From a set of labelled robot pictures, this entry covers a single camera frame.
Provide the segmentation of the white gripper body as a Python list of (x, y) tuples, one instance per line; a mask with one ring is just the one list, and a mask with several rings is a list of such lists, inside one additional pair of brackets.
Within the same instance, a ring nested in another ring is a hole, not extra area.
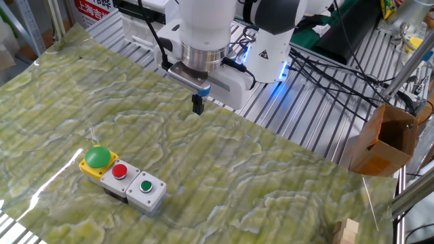
[(228, 46), (202, 51), (183, 43), (180, 24), (180, 20), (173, 20), (157, 32), (172, 64), (167, 69), (167, 78), (203, 100), (210, 96), (233, 109), (242, 108), (252, 95), (254, 83), (247, 68), (230, 59)]

